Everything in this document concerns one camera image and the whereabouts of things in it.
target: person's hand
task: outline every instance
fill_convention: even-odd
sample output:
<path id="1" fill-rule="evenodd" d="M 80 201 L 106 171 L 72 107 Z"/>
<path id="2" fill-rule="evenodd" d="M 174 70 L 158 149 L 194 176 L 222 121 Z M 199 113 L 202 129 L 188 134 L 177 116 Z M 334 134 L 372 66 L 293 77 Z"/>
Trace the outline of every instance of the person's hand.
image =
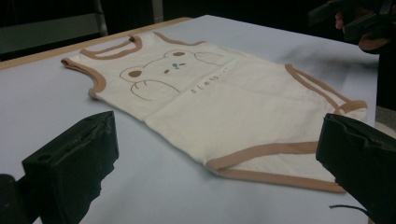
<path id="1" fill-rule="evenodd" d="M 360 7 L 358 9 L 356 9 L 355 19 L 361 18 L 371 12 L 373 12 L 373 11 Z M 335 14 L 335 28 L 337 28 L 337 29 L 344 28 L 344 13 L 341 11 L 338 12 L 337 14 Z"/>
<path id="2" fill-rule="evenodd" d="M 365 8 L 358 8 L 355 13 L 355 19 L 361 18 L 369 13 L 371 10 Z M 392 6 L 392 14 L 396 14 L 396 5 Z M 336 29 L 344 29 L 344 14 L 343 12 L 338 12 L 335 14 L 335 28 Z M 375 53 L 381 51 L 381 49 L 390 43 L 390 39 L 388 38 L 373 38 L 371 33 L 365 34 L 361 37 L 359 41 L 359 48 L 367 53 Z"/>

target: bear face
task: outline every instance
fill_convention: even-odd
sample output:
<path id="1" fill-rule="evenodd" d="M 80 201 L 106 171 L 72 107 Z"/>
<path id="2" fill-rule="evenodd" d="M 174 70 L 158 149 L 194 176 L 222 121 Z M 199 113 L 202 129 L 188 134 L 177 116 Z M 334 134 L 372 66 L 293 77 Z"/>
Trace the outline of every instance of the bear face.
<path id="1" fill-rule="evenodd" d="M 186 50 L 172 50 L 163 58 L 151 61 L 145 65 L 125 69 L 120 77 L 129 82 L 139 82 L 147 79 L 165 80 L 166 76 L 182 73 L 189 63 L 197 63 L 194 54 Z"/>

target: dark background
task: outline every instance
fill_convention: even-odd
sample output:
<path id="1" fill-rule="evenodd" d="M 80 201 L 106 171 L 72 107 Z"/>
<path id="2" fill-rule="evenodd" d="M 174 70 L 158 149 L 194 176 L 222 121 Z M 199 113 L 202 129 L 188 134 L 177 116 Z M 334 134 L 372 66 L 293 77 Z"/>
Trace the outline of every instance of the dark background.
<path id="1" fill-rule="evenodd" d="M 101 0 L 101 4 L 110 35 L 154 23 L 151 0 Z M 93 12 L 94 5 L 92 0 L 0 0 L 0 28 Z M 43 50 L 55 49 L 97 37 L 100 36 L 88 35 L 47 46 L 19 50 L 0 55 L 0 61 L 18 58 Z"/>
<path id="2" fill-rule="evenodd" d="M 212 15 L 344 41 L 342 31 L 334 27 L 334 16 L 308 27 L 308 12 L 326 2 L 326 0 L 271 2 L 253 0 L 163 0 L 163 17 L 168 21 L 179 17 L 196 18 L 203 15 Z"/>

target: onesie armhole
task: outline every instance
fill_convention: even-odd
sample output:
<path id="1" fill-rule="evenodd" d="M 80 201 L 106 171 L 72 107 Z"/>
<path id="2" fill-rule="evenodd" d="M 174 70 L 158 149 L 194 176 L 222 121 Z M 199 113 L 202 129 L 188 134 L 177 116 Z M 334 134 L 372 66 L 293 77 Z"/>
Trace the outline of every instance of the onesie armhole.
<path id="1" fill-rule="evenodd" d="M 93 87 L 89 91 L 89 95 L 91 97 L 96 97 L 96 93 L 101 92 L 106 87 L 106 80 L 105 78 L 98 73 L 96 70 L 85 66 L 81 63 L 76 63 L 69 58 L 64 58 L 61 60 L 62 64 L 70 69 L 77 70 L 85 75 L 89 76 L 93 80 Z"/>
<path id="2" fill-rule="evenodd" d="M 262 146 L 249 147 L 233 154 L 212 159 L 205 163 L 205 167 L 215 175 L 231 179 L 243 179 L 254 182 L 272 183 L 294 186 L 297 188 L 324 190 L 336 193 L 345 193 L 337 183 L 309 177 L 272 174 L 266 172 L 238 170 L 233 166 L 254 158 L 275 154 L 313 154 L 316 153 L 318 142 L 302 143 L 274 143 Z"/>
<path id="3" fill-rule="evenodd" d="M 327 102 L 329 102 L 332 107 L 334 108 L 334 114 L 344 115 L 345 113 L 350 113 L 353 111 L 358 111 L 359 109 L 366 109 L 367 104 L 364 101 L 352 101 L 346 98 L 344 95 L 340 94 L 339 92 L 335 91 L 333 88 L 328 86 L 327 84 L 309 76 L 308 74 L 295 69 L 291 64 L 285 64 L 286 70 L 302 85 L 307 87 L 311 91 L 315 91 L 319 95 L 323 96 Z M 302 79 L 305 77 L 309 82 L 312 82 L 318 85 L 319 89 L 311 85 L 308 81 Z M 334 99 L 329 96 L 325 91 L 332 93 L 335 97 L 338 97 L 340 100 L 344 101 L 342 105 L 337 104 Z"/>

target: white table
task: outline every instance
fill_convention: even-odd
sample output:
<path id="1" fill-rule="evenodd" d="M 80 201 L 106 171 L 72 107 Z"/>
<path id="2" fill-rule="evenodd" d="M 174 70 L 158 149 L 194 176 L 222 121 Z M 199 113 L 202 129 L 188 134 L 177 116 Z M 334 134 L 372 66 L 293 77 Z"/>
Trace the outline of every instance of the white table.
<path id="1" fill-rule="evenodd" d="M 375 123 L 377 57 L 357 46 L 212 16 L 158 31 L 186 42 L 205 40 L 274 63 L 292 63 L 348 98 L 366 101 L 367 123 Z M 110 47 L 126 38 L 90 49 Z M 120 158 L 81 223 L 367 223 L 360 211 L 329 208 L 361 207 L 349 194 L 212 175 L 144 123 L 90 99 L 92 80 L 60 63 L 77 53 L 0 70 L 0 173 L 21 178 L 24 158 L 79 120 L 114 110 Z"/>

